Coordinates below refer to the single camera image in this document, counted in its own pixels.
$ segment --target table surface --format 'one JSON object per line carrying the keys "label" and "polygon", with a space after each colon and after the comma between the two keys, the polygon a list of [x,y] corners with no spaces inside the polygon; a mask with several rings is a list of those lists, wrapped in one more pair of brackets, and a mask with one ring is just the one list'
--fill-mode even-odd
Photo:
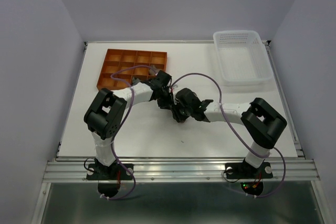
{"label": "table surface", "polygon": [[[214,44],[89,43],[58,157],[96,155],[91,132],[83,117],[98,92],[96,85],[109,48],[166,51],[166,71],[173,80],[190,72],[204,73],[218,81],[223,92],[223,103],[251,102],[255,97],[261,97],[286,117],[274,78],[267,84],[257,86],[224,86]],[[218,100],[217,88],[204,77],[189,76],[178,85],[193,90],[200,100]],[[237,124],[234,127],[251,145],[253,140],[245,127]],[[179,124],[173,120],[170,111],[160,110],[155,101],[134,106],[115,139],[115,150],[121,157],[245,157],[248,152],[226,123],[205,123],[190,118]],[[286,127],[276,146],[285,157],[297,157],[289,127]],[[271,151],[271,156],[278,157],[278,154]]]}

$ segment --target purple cable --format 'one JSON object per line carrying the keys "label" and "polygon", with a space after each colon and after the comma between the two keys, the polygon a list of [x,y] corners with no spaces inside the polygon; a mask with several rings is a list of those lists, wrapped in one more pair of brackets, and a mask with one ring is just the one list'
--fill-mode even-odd
{"label": "purple cable", "polygon": [[[127,110],[127,113],[126,113],[125,117],[123,118],[122,122],[120,123],[120,127],[119,127],[117,133],[120,131],[121,126],[125,123],[127,117],[129,116],[129,114],[130,114],[130,112],[131,112],[131,108],[132,108],[133,103],[134,103],[134,96],[135,96],[135,93],[134,93],[134,90],[132,89],[132,85],[130,85],[127,81],[125,81],[125,80],[123,80],[123,79],[115,78],[114,75],[115,75],[115,74],[120,74],[120,73],[122,73],[122,72],[124,72],[124,71],[128,71],[128,70],[131,70],[131,69],[134,69],[134,68],[149,68],[149,69],[152,69],[152,70],[155,72],[155,69],[153,69],[153,68],[151,68],[151,67],[149,67],[149,66],[146,66],[146,65],[139,65],[139,66],[134,66],[134,67],[131,67],[131,68],[126,68],[126,69],[120,70],[120,71],[118,71],[118,72],[116,72],[116,73],[113,73],[113,74],[111,75],[111,78],[112,78],[113,80],[115,80],[115,81],[122,81],[122,82],[124,82],[125,84],[127,84],[127,86],[129,86],[129,88],[131,89],[131,92],[132,92],[132,97],[131,97],[131,101],[130,101],[130,106],[129,106],[128,110]],[[121,167],[122,167],[128,174],[131,175],[131,177],[132,177],[134,183],[133,183],[133,187],[132,187],[132,189],[129,190],[128,193],[126,193],[125,195],[120,196],[120,197],[118,197],[118,198],[108,198],[108,197],[106,197],[106,196],[103,195],[103,194],[100,195],[102,198],[107,199],[107,200],[118,200],[118,199],[123,199],[123,198],[129,196],[129,195],[134,191],[135,186],[136,186],[136,184],[137,184],[137,181],[135,180],[135,176],[133,175],[133,173],[130,172],[130,171],[127,169],[127,167],[120,161],[119,157],[116,155],[115,150],[114,150],[114,148],[113,148],[113,144],[112,144],[112,143],[114,142],[114,138],[111,140],[111,150],[112,150],[112,154],[114,155],[115,160],[120,164],[120,166],[121,166]]]}
{"label": "purple cable", "polygon": [[[220,104],[219,107],[221,108],[222,115],[223,115],[223,117],[224,117],[226,123],[227,123],[228,126],[230,127],[230,129],[233,131],[233,133],[238,137],[238,139],[241,141],[241,143],[242,143],[242,144],[243,144],[243,145],[244,145],[244,146],[245,146],[251,153],[253,153],[254,155],[256,155],[257,157],[260,157],[260,158],[267,158],[269,155],[261,156],[261,155],[257,154],[255,151],[253,151],[253,150],[252,150],[252,149],[245,143],[245,141],[244,141],[244,140],[242,139],[242,137],[238,134],[238,132],[233,128],[233,126],[231,125],[230,121],[228,120],[228,117],[227,117],[227,115],[226,115],[226,113],[225,113],[225,111],[224,111],[224,109],[223,109],[223,107],[222,107],[222,90],[220,89],[219,84],[218,84],[213,78],[211,78],[210,76],[207,76],[206,74],[203,74],[203,73],[188,73],[188,74],[185,74],[185,75],[179,77],[176,81],[174,81],[173,84],[171,85],[171,87],[173,87],[173,86],[174,86],[178,81],[180,81],[182,78],[187,77],[187,76],[191,76],[191,75],[204,76],[204,77],[206,77],[206,78],[212,80],[212,81],[215,83],[215,85],[217,86],[217,89],[219,90],[219,104]],[[277,148],[273,147],[273,149],[275,149],[275,150],[279,153],[279,155],[280,155],[280,157],[281,157],[281,159],[282,159],[282,162],[283,162],[283,171],[284,171],[284,174],[283,174],[283,176],[282,176],[282,180],[281,180],[281,182],[279,183],[278,187],[277,187],[276,189],[274,189],[273,191],[271,191],[271,192],[269,192],[269,193],[267,193],[267,194],[265,194],[265,195],[261,195],[261,196],[252,195],[253,197],[256,197],[256,198],[266,198],[266,197],[268,197],[268,196],[271,196],[271,195],[273,195],[274,193],[276,193],[276,192],[280,189],[280,187],[283,185],[283,183],[284,183],[284,181],[285,181],[285,177],[286,177],[286,162],[285,162],[285,158],[283,157],[282,153],[281,153]],[[241,192],[241,191],[237,191],[237,190],[233,190],[233,191],[245,195],[245,193],[243,193],[243,192]]]}

